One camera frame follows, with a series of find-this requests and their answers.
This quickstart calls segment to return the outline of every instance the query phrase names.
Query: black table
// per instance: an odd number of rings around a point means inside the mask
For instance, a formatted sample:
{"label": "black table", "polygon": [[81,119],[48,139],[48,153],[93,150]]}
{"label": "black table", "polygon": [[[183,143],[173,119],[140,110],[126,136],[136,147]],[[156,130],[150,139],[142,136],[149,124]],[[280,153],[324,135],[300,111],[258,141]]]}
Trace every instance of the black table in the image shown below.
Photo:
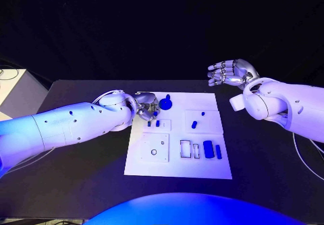
{"label": "black table", "polygon": [[[205,193],[255,203],[304,222],[324,223],[324,181],[306,168],[293,134],[280,125],[235,112],[237,87],[206,81],[65,81],[54,83],[39,112],[93,100],[107,91],[216,94],[232,180],[126,176],[130,130],[58,148],[0,179],[0,217],[91,218],[137,197],[166,192]],[[310,141],[297,136],[306,161],[324,176],[324,162]]]}

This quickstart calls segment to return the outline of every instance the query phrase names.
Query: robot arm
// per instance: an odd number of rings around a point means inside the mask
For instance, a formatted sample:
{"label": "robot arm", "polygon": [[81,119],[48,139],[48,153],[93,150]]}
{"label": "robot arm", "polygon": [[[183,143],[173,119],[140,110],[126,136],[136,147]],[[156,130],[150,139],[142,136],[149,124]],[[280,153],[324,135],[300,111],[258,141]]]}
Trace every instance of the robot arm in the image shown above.
{"label": "robot arm", "polygon": [[324,143],[324,89],[287,84],[261,78],[245,60],[231,60],[209,66],[209,86],[229,84],[244,93],[231,98],[235,111],[247,109],[258,120],[278,123],[287,130]]}
{"label": "robot arm", "polygon": [[85,142],[132,126],[136,114],[152,120],[160,112],[153,93],[107,92],[94,103],[64,106],[0,122],[0,177],[26,158]]}

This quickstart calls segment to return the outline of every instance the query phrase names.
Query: small blue piece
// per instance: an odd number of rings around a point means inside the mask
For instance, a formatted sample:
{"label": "small blue piece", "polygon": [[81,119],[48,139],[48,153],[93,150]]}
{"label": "small blue piece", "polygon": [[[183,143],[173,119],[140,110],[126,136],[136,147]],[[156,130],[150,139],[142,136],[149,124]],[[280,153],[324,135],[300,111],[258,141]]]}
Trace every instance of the small blue piece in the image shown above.
{"label": "small blue piece", "polygon": [[195,129],[196,126],[198,126],[198,121],[193,122],[192,129]]}
{"label": "small blue piece", "polygon": [[218,159],[222,159],[222,153],[221,153],[219,145],[216,145],[216,155],[218,155]]}
{"label": "small blue piece", "polygon": [[166,98],[160,100],[159,105],[163,110],[169,110],[172,108],[173,102],[170,100],[170,95],[168,95]]}
{"label": "small blue piece", "polygon": [[212,141],[205,141],[205,157],[206,158],[214,158],[215,157]]}

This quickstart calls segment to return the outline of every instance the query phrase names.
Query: robotic hand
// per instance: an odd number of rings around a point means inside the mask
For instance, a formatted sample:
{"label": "robotic hand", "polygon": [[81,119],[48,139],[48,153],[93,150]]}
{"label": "robotic hand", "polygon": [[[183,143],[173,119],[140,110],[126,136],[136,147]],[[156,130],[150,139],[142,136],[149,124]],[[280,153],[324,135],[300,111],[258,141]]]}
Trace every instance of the robotic hand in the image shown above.
{"label": "robotic hand", "polygon": [[0,122],[0,177],[26,158],[47,150],[85,142],[132,126],[136,114],[152,120],[160,113],[149,92],[123,90],[103,94],[93,103],[64,106],[36,115]]}
{"label": "robotic hand", "polygon": [[208,69],[214,70],[208,73],[209,86],[227,83],[244,90],[229,100],[235,111],[245,108],[255,119],[273,121],[324,143],[324,88],[261,78],[242,59],[216,63]]}

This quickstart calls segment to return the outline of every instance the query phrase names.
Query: blue object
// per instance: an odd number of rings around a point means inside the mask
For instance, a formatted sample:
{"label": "blue object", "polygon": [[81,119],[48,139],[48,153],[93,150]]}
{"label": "blue object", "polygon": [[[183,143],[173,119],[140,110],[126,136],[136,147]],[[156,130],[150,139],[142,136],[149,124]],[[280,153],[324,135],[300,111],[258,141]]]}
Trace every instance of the blue object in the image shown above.
{"label": "blue object", "polygon": [[159,105],[163,110],[169,110],[172,108],[173,102],[170,100],[170,95],[168,95],[166,98],[160,100]]}
{"label": "blue object", "polygon": [[205,157],[206,158],[214,158],[215,157],[212,141],[205,141]]}
{"label": "blue object", "polygon": [[195,129],[196,126],[198,126],[198,121],[193,122],[192,129]]}
{"label": "blue object", "polygon": [[216,145],[216,155],[218,155],[218,159],[222,159],[222,152],[221,152],[219,145]]}
{"label": "blue object", "polygon": [[278,212],[237,199],[195,193],[163,193],[117,205],[85,225],[304,225]]}

